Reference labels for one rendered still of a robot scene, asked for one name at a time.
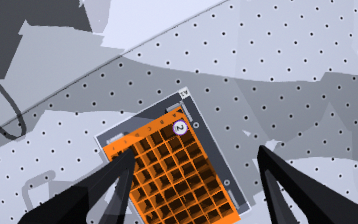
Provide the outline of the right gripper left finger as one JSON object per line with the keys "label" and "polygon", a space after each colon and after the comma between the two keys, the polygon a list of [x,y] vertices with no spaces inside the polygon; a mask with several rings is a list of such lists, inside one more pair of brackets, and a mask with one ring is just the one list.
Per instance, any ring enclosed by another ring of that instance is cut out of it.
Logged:
{"label": "right gripper left finger", "polygon": [[91,208],[118,179],[98,224],[124,224],[136,159],[128,148],[103,168],[25,213],[17,224],[87,224]]}

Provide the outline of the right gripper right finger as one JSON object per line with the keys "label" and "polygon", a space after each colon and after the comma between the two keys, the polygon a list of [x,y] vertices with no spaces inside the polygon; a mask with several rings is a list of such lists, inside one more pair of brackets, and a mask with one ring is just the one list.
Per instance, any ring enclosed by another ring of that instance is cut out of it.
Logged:
{"label": "right gripper right finger", "polygon": [[278,182],[308,224],[358,224],[357,203],[297,170],[264,145],[259,146],[257,162],[272,224],[299,224]]}

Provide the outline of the purple vial with white cap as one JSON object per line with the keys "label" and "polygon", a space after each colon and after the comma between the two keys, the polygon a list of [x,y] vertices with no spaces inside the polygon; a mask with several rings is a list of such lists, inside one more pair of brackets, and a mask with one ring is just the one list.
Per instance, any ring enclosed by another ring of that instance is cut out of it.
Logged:
{"label": "purple vial with white cap", "polygon": [[177,135],[184,135],[188,130],[188,126],[183,119],[178,119],[173,124],[173,131]]}

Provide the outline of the orange grid rack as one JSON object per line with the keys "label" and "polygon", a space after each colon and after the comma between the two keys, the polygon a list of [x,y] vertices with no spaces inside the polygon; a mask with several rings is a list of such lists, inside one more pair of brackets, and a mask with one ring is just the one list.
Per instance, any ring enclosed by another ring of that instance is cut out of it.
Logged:
{"label": "orange grid rack", "polygon": [[[178,119],[188,126],[184,135],[173,131]],[[136,158],[129,196],[145,224],[233,224],[240,220],[181,107],[107,145],[104,151],[111,162],[128,148]]]}

